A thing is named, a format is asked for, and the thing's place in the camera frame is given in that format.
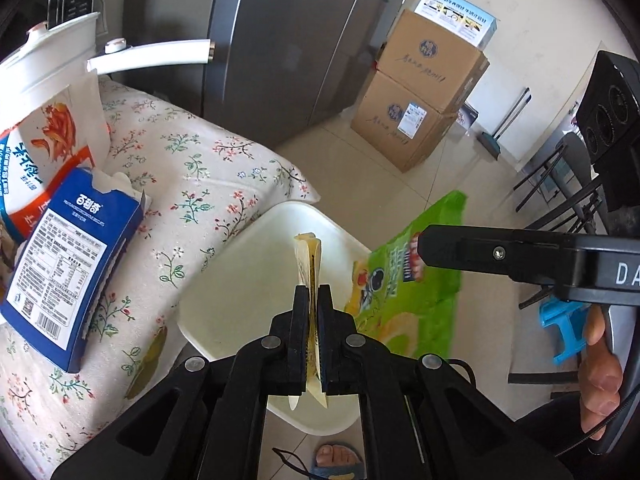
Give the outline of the person right hand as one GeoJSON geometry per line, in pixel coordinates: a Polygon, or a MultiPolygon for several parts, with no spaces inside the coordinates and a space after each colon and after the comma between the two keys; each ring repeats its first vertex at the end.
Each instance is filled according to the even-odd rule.
{"type": "Polygon", "coordinates": [[[620,405],[623,371],[620,361],[608,350],[602,308],[593,304],[588,312],[584,336],[586,356],[580,364],[580,424],[588,434],[620,405]]]}

